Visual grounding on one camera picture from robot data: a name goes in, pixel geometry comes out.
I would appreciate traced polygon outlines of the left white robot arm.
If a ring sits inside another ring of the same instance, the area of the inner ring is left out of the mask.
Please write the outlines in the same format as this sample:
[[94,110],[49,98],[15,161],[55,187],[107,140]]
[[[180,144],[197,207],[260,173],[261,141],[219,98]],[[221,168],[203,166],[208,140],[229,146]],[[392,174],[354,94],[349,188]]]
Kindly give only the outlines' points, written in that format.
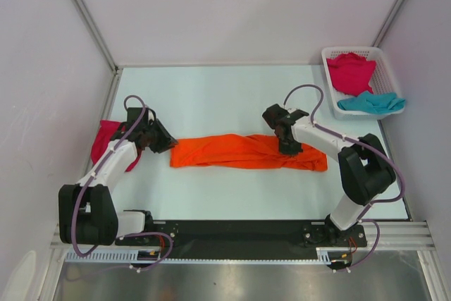
[[123,174],[131,171],[145,149],[160,154],[177,145],[156,113],[130,107],[126,121],[103,120],[91,149],[92,169],[75,184],[58,192],[58,226],[62,242],[112,245],[131,236],[146,245],[156,235],[149,211],[117,211],[112,192]]

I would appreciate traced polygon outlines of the orange t shirt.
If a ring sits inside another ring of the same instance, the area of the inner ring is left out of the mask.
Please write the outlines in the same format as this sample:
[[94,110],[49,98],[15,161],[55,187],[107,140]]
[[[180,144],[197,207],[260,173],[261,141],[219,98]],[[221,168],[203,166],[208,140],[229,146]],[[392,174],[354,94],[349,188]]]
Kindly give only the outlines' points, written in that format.
[[276,136],[225,134],[180,139],[171,150],[170,166],[324,172],[328,170],[328,160],[323,152],[309,145],[302,145],[296,155],[282,154]]

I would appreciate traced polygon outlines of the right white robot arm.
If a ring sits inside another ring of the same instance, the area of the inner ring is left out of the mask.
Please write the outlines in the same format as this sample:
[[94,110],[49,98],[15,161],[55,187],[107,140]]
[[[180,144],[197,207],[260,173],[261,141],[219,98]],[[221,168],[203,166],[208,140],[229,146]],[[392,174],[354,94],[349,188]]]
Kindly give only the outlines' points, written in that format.
[[326,132],[302,110],[288,111],[274,104],[262,114],[278,138],[278,151],[297,156],[313,147],[338,163],[343,196],[325,219],[325,237],[332,245],[342,245],[365,208],[396,181],[378,137],[369,133],[355,141]]

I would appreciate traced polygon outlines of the white plastic basket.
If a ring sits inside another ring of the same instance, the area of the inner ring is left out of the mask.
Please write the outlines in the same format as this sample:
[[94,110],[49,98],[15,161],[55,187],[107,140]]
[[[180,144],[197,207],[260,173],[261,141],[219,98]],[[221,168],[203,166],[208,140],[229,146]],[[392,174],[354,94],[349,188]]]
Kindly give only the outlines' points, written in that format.
[[326,81],[330,93],[330,103],[333,107],[334,116],[339,120],[381,120],[390,114],[369,114],[361,111],[344,111],[340,109],[337,102],[342,99],[349,99],[353,96],[343,94],[337,91],[333,86],[328,71],[326,59],[334,59],[340,54],[355,53],[359,56],[365,57],[369,61],[376,62],[376,70],[374,71],[370,80],[370,86],[373,89],[373,94],[385,94],[395,92],[398,97],[403,98],[399,86],[397,85],[394,73],[390,68],[383,52],[376,47],[327,47],[322,50],[321,55],[326,72]]

